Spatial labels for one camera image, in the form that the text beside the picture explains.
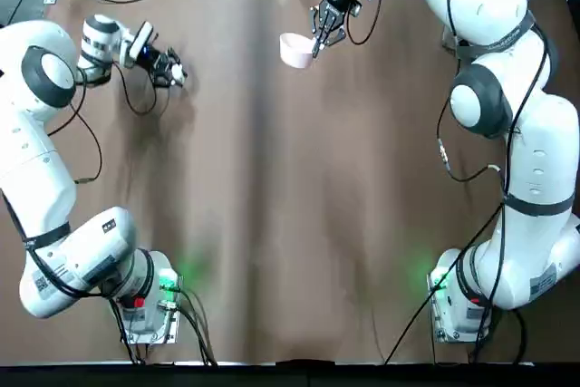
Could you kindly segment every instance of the brown table surface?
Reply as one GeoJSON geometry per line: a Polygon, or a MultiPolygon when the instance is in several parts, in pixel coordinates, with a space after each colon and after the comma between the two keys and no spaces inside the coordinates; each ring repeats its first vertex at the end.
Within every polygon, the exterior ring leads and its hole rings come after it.
{"type": "MultiPolygon", "coordinates": [[[[440,253],[464,245],[499,200],[493,173],[460,185],[441,165],[435,124],[455,63],[423,0],[383,0],[368,44],[344,42],[307,71],[287,68],[278,35],[307,34],[308,8],[319,1],[58,0],[47,14],[79,45],[89,15],[133,29],[149,20],[157,45],[181,55],[185,89],[169,100],[159,91],[150,116],[130,112],[114,70],[111,83],[88,91],[82,113],[101,142],[104,169],[78,188],[71,222],[128,208],[141,244],[166,253],[201,294],[221,361],[379,361],[372,310],[388,354],[425,297],[425,276],[440,253]]],[[[375,5],[353,21],[356,38],[375,5]]],[[[580,46],[566,0],[532,0],[531,7],[560,51],[548,90],[578,102],[580,46]]],[[[125,76],[143,109],[152,99],[145,72],[125,76]]],[[[68,116],[63,111],[51,126],[68,116]]],[[[463,131],[449,115],[442,133],[458,173],[503,161],[501,141],[463,131]]],[[[96,149],[78,121],[54,141],[73,177],[93,174],[96,149]]],[[[126,358],[102,300],[48,320],[31,317],[18,296],[24,251],[4,207],[0,232],[0,363],[126,358]]],[[[527,359],[579,359],[579,287],[572,274],[523,309],[527,359]]],[[[510,361],[518,337],[515,317],[505,314],[484,358],[510,361]]],[[[466,358],[463,345],[436,351],[441,361],[466,358]]],[[[179,344],[152,358],[198,359],[188,326],[179,344]]],[[[394,361],[430,359],[425,312],[394,361]]]]}

